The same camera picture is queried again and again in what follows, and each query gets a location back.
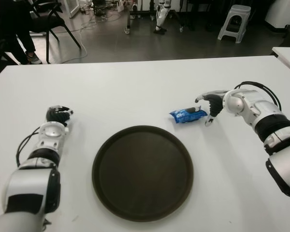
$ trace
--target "white wall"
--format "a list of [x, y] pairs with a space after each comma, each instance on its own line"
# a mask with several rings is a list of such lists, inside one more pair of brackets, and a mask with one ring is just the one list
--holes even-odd
[[274, 28], [284, 28], [290, 24], [290, 0], [276, 0], [270, 7], [265, 21]]

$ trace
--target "blue snack package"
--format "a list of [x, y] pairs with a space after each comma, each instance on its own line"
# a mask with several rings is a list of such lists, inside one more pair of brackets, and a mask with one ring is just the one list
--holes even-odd
[[204, 110], [201, 110], [201, 108], [196, 111], [196, 108], [192, 107], [189, 109], [170, 112], [170, 115], [174, 117], [176, 123], [185, 123], [199, 120], [200, 118], [207, 116], [207, 113]]

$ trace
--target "person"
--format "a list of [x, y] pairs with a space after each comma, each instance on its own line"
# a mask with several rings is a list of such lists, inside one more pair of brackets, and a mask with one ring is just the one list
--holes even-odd
[[[28, 3], [22, 0], [0, 0], [0, 39], [5, 39], [8, 50], [21, 64], [42, 64], [35, 54], [29, 28], [32, 18]], [[20, 46], [17, 37], [26, 52]]]

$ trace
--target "white cable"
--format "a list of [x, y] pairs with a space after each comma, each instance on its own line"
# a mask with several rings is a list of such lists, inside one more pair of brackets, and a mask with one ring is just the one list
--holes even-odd
[[63, 62], [61, 62], [61, 64], [64, 64], [64, 63], [66, 63], [66, 62], [69, 62], [69, 61], [72, 61], [72, 60], [75, 60], [75, 59], [83, 59], [83, 58], [85, 58], [85, 57], [87, 57], [88, 56], [88, 52], [87, 52], [87, 49], [86, 49], [86, 47], [84, 46], [84, 44], [83, 44], [83, 41], [82, 41], [82, 30], [88, 30], [88, 29], [86, 29], [86, 28], [91, 28], [91, 29], [93, 29], [93, 28], [95, 28], [95, 26], [97, 25], [97, 23], [102, 23], [102, 22], [113, 22], [113, 21], [116, 21], [116, 20], [118, 20], [120, 17], [121, 17], [121, 14], [118, 14], [118, 18], [116, 18], [115, 20], [108, 20], [108, 18], [110, 18], [111, 16], [113, 16], [113, 15], [115, 15], [115, 14], [112, 14], [111, 13], [111, 15], [110, 16], [107, 16], [107, 15], [105, 15], [105, 16], [103, 16], [102, 18], [103, 18], [103, 20], [101, 20], [101, 21], [92, 21], [92, 18], [93, 18], [93, 16], [91, 17], [91, 19], [85, 24], [85, 26], [83, 26], [83, 24], [81, 25], [82, 26], [82, 28], [80, 28], [79, 29], [79, 37], [80, 37], [80, 44], [83, 46], [83, 48], [84, 48], [84, 50], [85, 50], [85, 54], [83, 55], [83, 56], [81, 56], [81, 57], [75, 57], [75, 58], [72, 58], [72, 59], [68, 59], [68, 60], [66, 60], [66, 61], [63, 61]]
[[72, 59], [66, 60], [66, 61], [64, 61], [64, 62], [61, 62], [61, 64], [64, 64], [64, 63], [66, 63], [66, 62], [69, 62], [69, 61], [71, 61], [71, 60], [75, 60], [75, 59], [82, 59], [82, 58], [85, 58], [85, 57], [88, 56], [87, 49], [86, 49], [86, 47], [83, 45], [83, 41], [82, 41], [82, 30], [83, 30], [83, 28], [79, 30], [79, 37], [80, 37], [80, 43], [81, 43], [81, 45], [83, 46], [83, 48], [84, 48], [84, 50], [85, 50], [85, 55], [83, 55], [83, 56], [81, 56], [81, 57], [76, 57], [76, 58], [72, 58]]

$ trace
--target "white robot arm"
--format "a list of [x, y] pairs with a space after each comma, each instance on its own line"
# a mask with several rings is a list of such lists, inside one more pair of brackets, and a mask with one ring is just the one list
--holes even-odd
[[[259, 83], [249, 82], [249, 84], [269, 90]], [[265, 100], [259, 92], [247, 89], [208, 92], [198, 96], [196, 102], [199, 100], [207, 100], [210, 103], [210, 115], [206, 120], [206, 126], [211, 125], [223, 108], [229, 113], [243, 117], [259, 136], [265, 151], [270, 155], [266, 162], [268, 171], [281, 191], [290, 196], [290, 121], [280, 111], [279, 101], [275, 102], [278, 103], [278, 107]]]
[[66, 121], [73, 111], [50, 107], [46, 123], [40, 126], [39, 141], [28, 159], [19, 164], [3, 191], [0, 232], [41, 232], [47, 224], [45, 214], [54, 212], [60, 201], [60, 173]]

